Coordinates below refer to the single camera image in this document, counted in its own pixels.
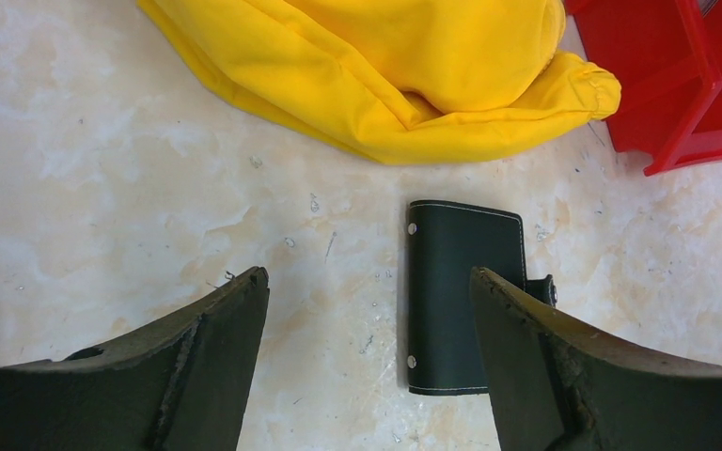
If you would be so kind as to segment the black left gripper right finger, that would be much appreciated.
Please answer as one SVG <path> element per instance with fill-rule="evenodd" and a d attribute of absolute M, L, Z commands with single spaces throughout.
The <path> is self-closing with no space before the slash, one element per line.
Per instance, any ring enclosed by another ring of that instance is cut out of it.
<path fill-rule="evenodd" d="M 722 365 L 652 350 L 485 268 L 470 299 L 504 450 L 722 450 Z"/>

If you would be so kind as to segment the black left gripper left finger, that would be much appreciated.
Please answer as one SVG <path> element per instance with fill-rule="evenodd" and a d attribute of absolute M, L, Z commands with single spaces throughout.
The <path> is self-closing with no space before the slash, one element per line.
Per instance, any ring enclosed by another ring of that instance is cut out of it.
<path fill-rule="evenodd" d="M 61 361 L 0 367 L 0 450 L 233 450 L 270 297 L 253 267 Z"/>

